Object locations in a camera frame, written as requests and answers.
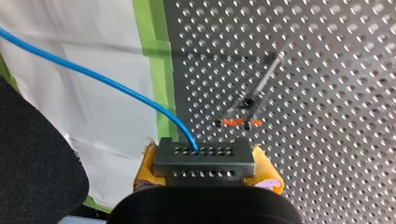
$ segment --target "perforated metal block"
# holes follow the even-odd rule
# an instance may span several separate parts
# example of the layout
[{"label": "perforated metal block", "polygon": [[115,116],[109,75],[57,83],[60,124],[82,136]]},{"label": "perforated metal block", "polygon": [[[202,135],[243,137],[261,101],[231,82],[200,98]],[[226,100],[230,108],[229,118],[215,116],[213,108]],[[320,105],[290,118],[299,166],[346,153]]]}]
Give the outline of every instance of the perforated metal block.
[{"label": "perforated metal block", "polygon": [[255,174],[255,162],[246,138],[234,143],[200,143],[193,151],[188,143],[162,138],[153,170],[167,186],[243,186]]},{"label": "perforated metal block", "polygon": [[[262,144],[305,223],[396,223],[395,1],[164,2],[177,114],[199,141]],[[216,128],[283,48],[263,126]]]}]

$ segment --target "green tape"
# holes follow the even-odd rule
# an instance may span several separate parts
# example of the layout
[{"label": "green tape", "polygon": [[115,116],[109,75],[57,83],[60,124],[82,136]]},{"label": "green tape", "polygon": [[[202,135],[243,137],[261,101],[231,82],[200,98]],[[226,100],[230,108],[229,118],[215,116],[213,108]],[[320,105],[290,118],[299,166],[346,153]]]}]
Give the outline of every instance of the green tape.
[{"label": "green tape", "polygon": [[18,84],[17,81],[15,80],[14,76],[11,75],[9,72],[6,62],[4,61],[3,56],[0,54],[0,76],[3,77],[9,85],[11,85],[17,92],[20,92],[20,89],[18,89]]},{"label": "green tape", "polygon": [[102,205],[96,203],[95,200],[91,196],[88,196],[88,198],[85,200],[85,202],[83,204],[85,206],[94,208],[94,209],[102,211],[104,213],[108,213],[108,214],[111,213],[111,209],[110,208],[108,208],[106,206],[102,206]]},{"label": "green tape", "polygon": [[[154,100],[175,113],[172,51],[166,27],[163,0],[134,0],[134,14],[143,54],[149,57]],[[177,140],[177,127],[157,112],[159,137]]]}]

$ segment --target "blue cable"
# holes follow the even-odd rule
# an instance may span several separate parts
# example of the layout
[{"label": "blue cable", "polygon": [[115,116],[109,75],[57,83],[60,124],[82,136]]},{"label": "blue cable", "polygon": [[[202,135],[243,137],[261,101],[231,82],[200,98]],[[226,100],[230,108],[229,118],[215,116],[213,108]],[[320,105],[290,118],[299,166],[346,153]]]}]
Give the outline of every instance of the blue cable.
[{"label": "blue cable", "polygon": [[165,109],[163,106],[155,103],[154,101],[151,101],[149,98],[137,93],[136,91],[129,89],[128,87],[120,84],[119,82],[116,82],[108,77],[100,75],[99,73],[93,72],[92,70],[90,70],[88,68],[80,66],[76,63],[71,63],[65,59],[62,59],[58,56],[48,53],[42,49],[38,49],[38,48],[24,42],[23,40],[18,39],[16,36],[10,34],[6,30],[4,30],[2,27],[0,27],[0,36],[2,36],[5,40],[11,42],[12,44],[20,47],[21,49],[27,50],[37,56],[47,59],[53,63],[57,63],[63,67],[80,72],[88,77],[93,77],[94,79],[99,80],[99,81],[107,84],[108,86],[113,87],[119,91],[122,91],[122,92],[134,97],[135,99],[141,101],[142,103],[153,107],[154,109],[163,113],[166,117],[168,117],[170,120],[172,120],[177,125],[177,127],[186,135],[187,139],[189,140],[189,142],[191,144],[192,149],[194,149],[195,151],[197,151],[199,149],[197,143],[195,142],[194,136],[192,136],[192,133],[186,127],[186,125],[180,119],[178,119],[174,114],[172,114],[169,110]]}]

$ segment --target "hole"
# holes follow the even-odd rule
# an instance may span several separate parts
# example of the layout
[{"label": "hole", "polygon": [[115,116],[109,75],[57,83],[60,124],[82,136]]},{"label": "hole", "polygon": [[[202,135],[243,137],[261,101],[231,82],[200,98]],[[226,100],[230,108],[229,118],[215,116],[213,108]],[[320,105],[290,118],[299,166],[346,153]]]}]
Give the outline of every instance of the hole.
[{"label": "hole", "polygon": [[372,42],[369,42],[369,43],[367,43],[365,46],[364,46],[364,49],[367,51],[367,52],[370,52],[373,48],[374,48],[374,44],[372,43]]},{"label": "hole", "polygon": [[209,176],[214,177],[216,175],[216,171],[209,171]]},{"label": "hole", "polygon": [[382,4],[376,4],[375,6],[373,6],[373,12],[375,14],[380,13],[382,10],[384,10],[384,6]]},{"label": "hole", "polygon": [[361,11],[361,5],[358,5],[358,4],[353,5],[353,6],[350,8],[350,11],[351,11],[353,14],[356,15],[358,12]]},{"label": "hole", "polygon": [[385,46],[385,49],[387,50],[387,52],[389,52],[389,53],[395,53],[395,51],[396,51],[396,44],[395,43],[388,43],[386,46]]},{"label": "hole", "polygon": [[341,10],[341,8],[338,5],[334,5],[334,6],[330,7],[330,12],[333,15],[337,14],[340,10]]},{"label": "hole", "polygon": [[330,24],[330,25],[327,27],[327,29],[329,30],[330,33],[333,33],[333,32],[335,32],[335,31],[338,29],[338,27],[337,27],[336,24],[332,23],[332,24]]},{"label": "hole", "polygon": [[314,6],[311,7],[311,13],[312,13],[313,15],[316,15],[316,14],[318,14],[319,12],[320,12],[320,7],[319,7],[318,5],[314,5]]},{"label": "hole", "polygon": [[396,23],[394,23],[393,25],[391,25],[391,26],[389,27],[389,29],[390,29],[390,31],[391,31],[394,35],[396,35]]},{"label": "hole", "polygon": [[228,171],[227,176],[229,177],[235,176],[235,171]]},{"label": "hole", "polygon": [[276,15],[282,14],[283,13],[283,7],[276,6],[274,9],[274,12]]},{"label": "hole", "polygon": [[246,16],[246,15],[248,15],[249,13],[250,13],[250,11],[249,11],[248,7],[242,7],[242,8],[241,8],[241,14],[242,14],[243,16]]},{"label": "hole", "polygon": [[379,29],[379,26],[376,23],[373,23],[369,26],[369,32],[371,34],[375,33],[375,31],[377,31]]},{"label": "hole", "polygon": [[350,33],[353,33],[354,31],[356,31],[358,29],[358,25],[356,25],[355,23],[352,23],[350,25],[348,25],[347,30]]},{"label": "hole", "polygon": [[368,20],[370,20],[370,17],[367,15],[361,16],[361,22],[366,23]]},{"label": "hole", "polygon": [[318,30],[319,29],[319,27],[316,25],[316,24],[314,24],[314,23],[311,23],[311,24],[309,24],[309,26],[308,26],[308,30],[309,30],[309,32],[311,32],[311,33],[314,33],[316,30]]},{"label": "hole", "polygon": [[299,13],[301,13],[301,7],[299,7],[299,6],[294,6],[292,9],[291,9],[291,12],[294,14],[294,15],[297,15],[297,14],[299,14]]},{"label": "hole", "polygon": [[192,176],[192,177],[198,176],[198,172],[196,172],[196,171],[191,171],[191,176]]},{"label": "hole", "polygon": [[265,14],[265,11],[266,11],[266,9],[265,9],[265,7],[263,7],[263,6],[259,6],[259,7],[257,8],[257,14],[259,14],[260,16],[264,15],[264,14]]}]

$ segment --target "pegboard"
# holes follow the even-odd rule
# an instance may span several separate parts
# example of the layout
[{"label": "pegboard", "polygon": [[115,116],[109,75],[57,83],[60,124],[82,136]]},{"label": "pegboard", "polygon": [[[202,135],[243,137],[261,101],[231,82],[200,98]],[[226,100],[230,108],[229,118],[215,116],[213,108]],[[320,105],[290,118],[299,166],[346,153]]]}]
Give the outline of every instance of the pegboard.
[{"label": "pegboard", "polygon": [[[396,223],[395,1],[164,5],[177,115],[198,141],[262,144],[305,223]],[[215,127],[270,52],[284,62],[264,88],[263,125]]]}]

